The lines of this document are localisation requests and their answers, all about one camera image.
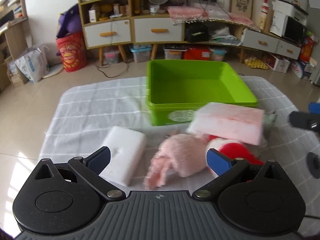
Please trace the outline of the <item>black bag on shelf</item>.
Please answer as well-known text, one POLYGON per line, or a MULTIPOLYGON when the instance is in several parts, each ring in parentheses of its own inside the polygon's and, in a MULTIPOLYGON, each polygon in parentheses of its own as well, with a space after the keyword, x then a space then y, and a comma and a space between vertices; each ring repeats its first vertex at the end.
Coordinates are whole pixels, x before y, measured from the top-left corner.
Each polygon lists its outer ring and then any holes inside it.
POLYGON ((186 23, 184 39, 189 43, 209 41, 210 35, 208 27, 199 22, 186 23))

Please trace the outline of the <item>green plastic storage bin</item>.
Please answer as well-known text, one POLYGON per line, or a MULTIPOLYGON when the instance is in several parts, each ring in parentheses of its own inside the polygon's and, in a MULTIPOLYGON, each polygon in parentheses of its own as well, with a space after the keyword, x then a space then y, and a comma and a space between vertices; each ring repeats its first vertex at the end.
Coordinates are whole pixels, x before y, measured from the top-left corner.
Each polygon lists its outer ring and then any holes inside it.
POLYGON ((147 63, 146 106, 154 126, 183 124, 210 102, 257 107, 258 100, 227 63, 151 60, 147 63))

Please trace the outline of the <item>low wooden tv console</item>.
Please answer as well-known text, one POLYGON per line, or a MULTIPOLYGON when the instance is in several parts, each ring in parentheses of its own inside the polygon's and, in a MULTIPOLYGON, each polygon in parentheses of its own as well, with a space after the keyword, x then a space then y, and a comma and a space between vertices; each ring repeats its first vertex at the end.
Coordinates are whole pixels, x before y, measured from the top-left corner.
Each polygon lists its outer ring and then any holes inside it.
POLYGON ((301 52, 300 44, 295 44, 291 41, 287 41, 272 33, 264 33, 256 27, 250 25, 218 19, 187 21, 183 23, 183 43, 187 43, 187 38, 185 34, 187 26, 195 23, 202 23, 208 27, 208 30, 211 31, 216 30, 220 27, 228 27, 230 34, 238 40, 238 43, 229 42, 223 44, 221 42, 200 41, 199 44, 218 45, 234 48, 237 47, 242 50, 265 51, 268 53, 288 57, 289 59, 293 60, 298 59, 301 52))

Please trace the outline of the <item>wooden cabinet with drawers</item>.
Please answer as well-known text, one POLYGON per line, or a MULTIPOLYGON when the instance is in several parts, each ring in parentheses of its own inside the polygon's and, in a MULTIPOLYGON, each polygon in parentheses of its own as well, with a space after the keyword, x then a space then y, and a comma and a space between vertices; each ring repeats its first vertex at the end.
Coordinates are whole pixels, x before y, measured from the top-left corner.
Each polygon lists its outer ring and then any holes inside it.
POLYGON ((163 4, 155 12, 150 0, 78 0, 78 6, 86 48, 98 50, 100 65, 111 47, 127 61, 126 45, 149 44, 155 58, 159 44, 184 41, 184 26, 173 24, 163 4))

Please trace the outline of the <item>pink white sponge block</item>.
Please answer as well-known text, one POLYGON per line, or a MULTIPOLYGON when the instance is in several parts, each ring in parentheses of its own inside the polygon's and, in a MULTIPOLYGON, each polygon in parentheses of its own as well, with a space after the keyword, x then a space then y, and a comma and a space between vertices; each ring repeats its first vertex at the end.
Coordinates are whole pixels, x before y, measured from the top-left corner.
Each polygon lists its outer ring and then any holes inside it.
POLYGON ((210 102, 195 112, 187 131, 258 146, 263 136, 263 122, 261 109, 210 102))

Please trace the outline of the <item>white checked tablecloth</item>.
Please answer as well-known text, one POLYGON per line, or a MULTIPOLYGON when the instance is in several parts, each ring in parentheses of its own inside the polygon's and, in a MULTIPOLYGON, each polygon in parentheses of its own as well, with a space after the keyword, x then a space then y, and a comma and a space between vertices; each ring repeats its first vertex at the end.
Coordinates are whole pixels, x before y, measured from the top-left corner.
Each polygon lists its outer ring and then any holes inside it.
MULTIPOLYGON (((287 117, 296 107, 277 87, 262 77, 243 76, 242 80, 257 97, 260 109, 277 114, 267 146, 257 149, 257 154, 275 158, 302 195, 307 214, 319 215, 319 180, 310 174, 306 164, 308 153, 319 154, 317 136, 290 126, 287 117)), ((187 130, 187 124, 153 126, 145 94, 145 77, 69 89, 60 98, 40 158, 65 163, 73 156, 88 156, 102 145, 111 127, 121 126, 143 132, 148 137, 146 158, 140 170, 144 174, 163 138, 174 131, 187 130)))

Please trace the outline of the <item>red santa hat plush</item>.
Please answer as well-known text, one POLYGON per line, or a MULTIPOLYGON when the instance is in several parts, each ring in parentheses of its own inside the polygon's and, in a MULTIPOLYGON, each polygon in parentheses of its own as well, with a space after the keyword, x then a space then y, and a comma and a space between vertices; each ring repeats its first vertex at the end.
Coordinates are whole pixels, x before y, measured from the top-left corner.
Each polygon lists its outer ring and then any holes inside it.
POLYGON ((207 149, 214 148, 221 154, 230 159, 243 158, 252 165, 263 165, 264 162, 259 160, 251 151, 242 143, 237 140, 223 139, 214 135, 209 136, 207 149))

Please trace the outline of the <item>white paper shopping bag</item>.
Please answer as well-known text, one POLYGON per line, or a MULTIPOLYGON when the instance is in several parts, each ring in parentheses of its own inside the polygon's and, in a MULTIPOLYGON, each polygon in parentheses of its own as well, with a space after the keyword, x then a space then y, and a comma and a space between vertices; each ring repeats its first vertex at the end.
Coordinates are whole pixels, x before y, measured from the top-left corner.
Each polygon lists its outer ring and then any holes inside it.
POLYGON ((27 48, 15 61, 15 66, 32 83, 38 83, 49 73, 44 44, 27 48))

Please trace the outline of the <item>framed cartoon girl picture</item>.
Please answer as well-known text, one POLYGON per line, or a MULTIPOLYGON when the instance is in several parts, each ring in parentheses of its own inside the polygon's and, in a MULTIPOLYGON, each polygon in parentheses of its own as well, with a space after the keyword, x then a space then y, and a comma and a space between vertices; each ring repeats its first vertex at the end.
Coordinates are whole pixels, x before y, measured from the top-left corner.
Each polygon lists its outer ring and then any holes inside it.
POLYGON ((229 0, 229 11, 250 20, 253 18, 254 0, 229 0))

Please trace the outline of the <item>pink table runner cloth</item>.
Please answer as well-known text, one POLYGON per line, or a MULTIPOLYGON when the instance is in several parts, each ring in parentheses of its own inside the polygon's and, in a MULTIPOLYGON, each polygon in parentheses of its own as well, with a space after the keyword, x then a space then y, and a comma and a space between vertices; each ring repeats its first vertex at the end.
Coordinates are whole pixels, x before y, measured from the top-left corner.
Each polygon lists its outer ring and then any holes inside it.
POLYGON ((225 12, 221 8, 204 10, 203 8, 195 7, 169 6, 167 7, 167 12, 174 25, 195 22, 223 22, 260 31, 249 18, 231 12, 225 12))

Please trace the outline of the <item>pink fluffy towel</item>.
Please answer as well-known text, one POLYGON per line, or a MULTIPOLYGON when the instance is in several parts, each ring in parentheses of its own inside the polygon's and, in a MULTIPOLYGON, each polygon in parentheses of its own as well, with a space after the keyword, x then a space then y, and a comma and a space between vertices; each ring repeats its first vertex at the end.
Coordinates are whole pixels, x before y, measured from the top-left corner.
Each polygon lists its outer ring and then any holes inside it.
POLYGON ((153 190, 167 183, 167 172, 173 170, 187 178, 206 166, 206 148, 210 135, 203 133, 176 134, 165 139, 151 159, 144 187, 153 190))

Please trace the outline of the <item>wooden bookshelf desk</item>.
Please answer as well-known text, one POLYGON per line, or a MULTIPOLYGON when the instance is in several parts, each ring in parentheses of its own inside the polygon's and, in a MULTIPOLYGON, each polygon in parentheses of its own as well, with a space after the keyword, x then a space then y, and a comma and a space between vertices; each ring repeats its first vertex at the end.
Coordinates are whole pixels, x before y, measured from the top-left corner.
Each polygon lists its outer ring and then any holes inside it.
POLYGON ((27 20, 25 0, 1 0, 1 91, 15 80, 27 81, 20 70, 11 72, 8 68, 28 48, 24 33, 27 20))

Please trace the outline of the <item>purple plush toy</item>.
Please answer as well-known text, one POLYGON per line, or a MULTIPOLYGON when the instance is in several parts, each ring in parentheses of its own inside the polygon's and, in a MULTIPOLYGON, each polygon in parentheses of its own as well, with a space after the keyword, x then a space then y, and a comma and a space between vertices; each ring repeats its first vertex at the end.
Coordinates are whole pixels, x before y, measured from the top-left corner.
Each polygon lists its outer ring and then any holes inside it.
POLYGON ((58 25, 56 38, 63 38, 82 31, 78 4, 75 4, 60 15, 58 25))

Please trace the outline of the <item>yellow egg tray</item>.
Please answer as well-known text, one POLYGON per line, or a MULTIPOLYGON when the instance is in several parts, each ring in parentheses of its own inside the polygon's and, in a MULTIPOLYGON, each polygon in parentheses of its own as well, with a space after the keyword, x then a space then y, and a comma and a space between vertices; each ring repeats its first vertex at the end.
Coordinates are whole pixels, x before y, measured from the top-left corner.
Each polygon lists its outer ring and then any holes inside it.
POLYGON ((256 57, 248 57, 245 59, 244 63, 252 69, 268 69, 268 66, 261 61, 261 59, 258 59, 256 57))

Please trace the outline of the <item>red printed bucket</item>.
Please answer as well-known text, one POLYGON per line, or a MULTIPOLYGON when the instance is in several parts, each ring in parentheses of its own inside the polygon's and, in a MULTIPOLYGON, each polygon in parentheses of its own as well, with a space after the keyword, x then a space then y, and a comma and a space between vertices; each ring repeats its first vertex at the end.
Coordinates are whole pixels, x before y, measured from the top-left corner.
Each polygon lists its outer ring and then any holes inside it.
POLYGON ((56 45, 66 72, 75 72, 87 66, 86 47, 81 31, 57 38, 56 45))

